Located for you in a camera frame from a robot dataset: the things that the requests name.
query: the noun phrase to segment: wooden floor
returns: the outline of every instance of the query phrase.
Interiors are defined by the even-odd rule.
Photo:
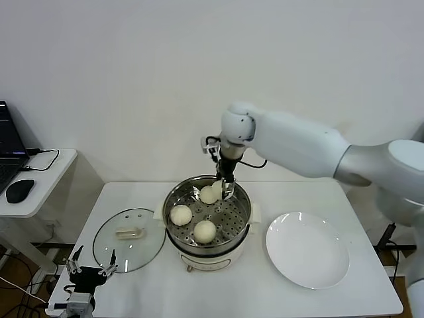
[[[409,256],[413,251],[404,251],[403,254],[405,257]],[[381,252],[378,257],[380,258],[380,261],[384,266],[395,266],[396,261],[390,251],[384,251]],[[396,316],[397,318],[413,318],[411,313],[411,308],[409,306],[408,302],[408,296],[406,294],[406,287],[405,287],[405,278],[404,277],[398,277],[395,279],[395,289],[397,291],[397,295],[399,296],[402,305],[403,305],[403,313]]]
[[[47,249],[40,249],[43,253],[47,252]],[[58,253],[57,257],[54,259],[54,262],[57,264],[65,264],[65,260],[68,258],[69,253],[72,250],[70,248],[61,249]],[[35,274],[35,272],[38,270],[38,266],[35,265],[33,262],[31,262],[27,257],[23,256],[22,254],[14,255],[18,259],[23,260],[28,264],[28,267],[30,268],[32,274]],[[18,286],[26,286],[28,282],[31,279],[31,274],[28,272],[28,268],[19,260],[15,258],[10,258],[4,265],[4,267],[0,270],[0,276],[4,277],[6,280],[9,280],[10,282],[13,282],[14,284]],[[52,277],[47,276],[44,281],[50,280]],[[14,308],[14,306],[18,305],[21,301],[24,301],[26,304],[28,299],[28,306],[34,307],[40,303],[39,300],[34,299],[29,296],[25,296],[23,298],[24,293],[21,290],[18,289],[4,289],[4,288],[13,288],[11,285],[7,284],[3,280],[0,280],[0,317],[1,318],[36,318],[36,315],[34,314],[31,317],[30,310],[25,310],[24,308],[16,308],[12,312],[10,312],[6,317],[3,317],[4,314],[6,314],[10,309]],[[47,284],[41,284],[41,287],[37,293],[39,298],[43,299],[44,301],[48,301],[50,295],[47,291]],[[48,316],[45,314],[44,310],[41,309],[40,311],[40,317],[41,318],[47,318]]]
[[[1,249],[0,246],[0,253],[4,253],[5,250]],[[66,259],[68,258],[69,254],[71,252],[71,249],[63,249],[61,250],[57,257],[55,258],[55,263],[57,264],[64,264]],[[22,254],[16,255],[17,258],[20,260],[25,261],[29,267],[32,273],[35,273],[37,270],[37,266],[32,263],[28,258],[23,256]],[[382,252],[379,255],[380,260],[382,261],[382,264],[385,266],[393,266],[395,265],[395,260],[391,254],[391,252]],[[26,286],[31,278],[31,275],[28,272],[27,267],[18,260],[14,258],[10,258],[7,263],[4,265],[4,267],[0,270],[0,276],[4,277],[5,279],[9,280],[10,282],[15,283],[18,286]],[[37,296],[41,299],[44,299],[45,301],[48,301],[49,293],[46,288],[47,284],[42,284],[40,290],[37,293]],[[395,280],[395,286],[397,294],[399,295],[399,298],[401,299],[403,303],[403,313],[398,316],[392,316],[398,317],[398,318],[412,318],[411,310],[409,308],[409,303],[407,300],[407,294],[406,294],[406,288],[405,288],[405,280],[403,277],[396,278]],[[28,305],[30,307],[34,307],[35,305],[39,304],[40,302],[32,297],[25,296],[23,299],[23,292],[20,290],[6,290],[2,288],[10,288],[11,286],[2,280],[0,280],[0,318],[36,318],[36,315],[33,315],[31,317],[29,310],[23,310],[21,309],[15,309],[12,312],[10,312],[6,317],[4,317],[4,314],[8,312],[11,308],[18,305],[22,300],[27,301],[29,299]],[[40,318],[47,318],[48,316],[45,314],[44,310],[40,310]]]

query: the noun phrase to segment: white cord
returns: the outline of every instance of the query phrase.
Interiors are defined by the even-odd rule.
[[[43,303],[45,303],[45,301],[41,298],[38,298],[37,296],[32,295],[31,293],[28,293],[26,290],[24,290],[23,288],[20,288],[18,285],[15,285],[14,283],[11,283],[9,280],[6,280],[5,278],[0,276],[0,280],[4,280],[5,282],[7,282],[8,284],[11,284],[12,286],[15,286],[16,288],[19,288],[20,290],[22,290],[24,293],[26,293],[27,295],[36,298],[40,301],[42,301]]]

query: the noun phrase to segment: laptop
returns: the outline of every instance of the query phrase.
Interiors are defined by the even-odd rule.
[[[29,159],[6,102],[0,101],[0,193]]]

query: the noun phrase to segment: black mouse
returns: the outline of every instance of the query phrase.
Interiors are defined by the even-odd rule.
[[[6,190],[6,199],[9,203],[19,203],[25,200],[34,186],[34,180],[19,180],[11,184]]]

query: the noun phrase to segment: white wall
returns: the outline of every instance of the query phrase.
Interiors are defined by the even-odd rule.
[[[405,138],[424,119],[422,1],[0,1],[0,98],[105,182],[212,173],[235,99]],[[260,162],[253,154],[249,158]],[[239,180],[299,180],[269,165]]]

